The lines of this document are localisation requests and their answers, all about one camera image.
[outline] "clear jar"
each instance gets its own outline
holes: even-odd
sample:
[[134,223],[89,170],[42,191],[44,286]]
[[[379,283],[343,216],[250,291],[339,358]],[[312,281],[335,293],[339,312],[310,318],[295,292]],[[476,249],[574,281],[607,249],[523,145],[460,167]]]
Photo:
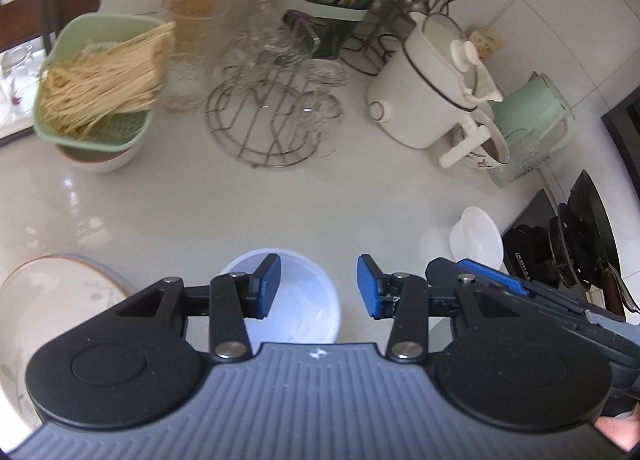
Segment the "clear jar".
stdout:
[[210,70],[223,47],[216,44],[227,0],[162,0],[161,16],[175,22],[174,53],[159,97],[171,113],[195,113],[210,92]]

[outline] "pot lid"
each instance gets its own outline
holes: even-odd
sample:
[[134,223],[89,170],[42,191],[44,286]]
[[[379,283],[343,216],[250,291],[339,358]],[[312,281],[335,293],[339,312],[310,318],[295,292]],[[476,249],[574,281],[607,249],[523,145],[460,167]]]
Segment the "pot lid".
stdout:
[[434,13],[425,19],[422,33],[447,63],[463,75],[466,87],[475,91],[480,57],[459,25],[447,15]]

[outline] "white logo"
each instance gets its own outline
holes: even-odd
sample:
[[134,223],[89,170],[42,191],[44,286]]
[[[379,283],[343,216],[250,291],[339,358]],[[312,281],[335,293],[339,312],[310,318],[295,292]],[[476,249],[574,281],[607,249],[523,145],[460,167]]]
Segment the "white logo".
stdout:
[[313,357],[314,359],[324,359],[325,357],[327,357],[327,355],[329,355],[325,350],[322,350],[322,348],[316,348],[315,350],[311,350],[309,352],[309,357]]

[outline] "circular black disc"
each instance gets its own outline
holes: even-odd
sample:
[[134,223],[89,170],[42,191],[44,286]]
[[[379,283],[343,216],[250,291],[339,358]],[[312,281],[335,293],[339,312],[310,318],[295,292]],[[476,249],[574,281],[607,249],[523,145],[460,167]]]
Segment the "circular black disc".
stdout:
[[542,318],[487,319],[436,360],[443,394],[488,424],[550,432],[593,422],[611,369],[598,350]]
[[123,429],[183,403],[200,380],[199,355],[170,329],[140,319],[99,327],[90,320],[40,348],[26,371],[38,413],[65,426]]

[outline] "white electric pot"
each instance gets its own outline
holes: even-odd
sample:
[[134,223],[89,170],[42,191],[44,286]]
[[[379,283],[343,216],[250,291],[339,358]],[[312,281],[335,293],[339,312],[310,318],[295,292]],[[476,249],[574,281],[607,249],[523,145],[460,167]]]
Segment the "white electric pot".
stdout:
[[470,113],[502,95],[476,47],[450,18],[410,15],[415,29],[367,91],[369,114],[395,140],[418,149],[459,124],[465,139],[440,158],[449,167],[491,138]]

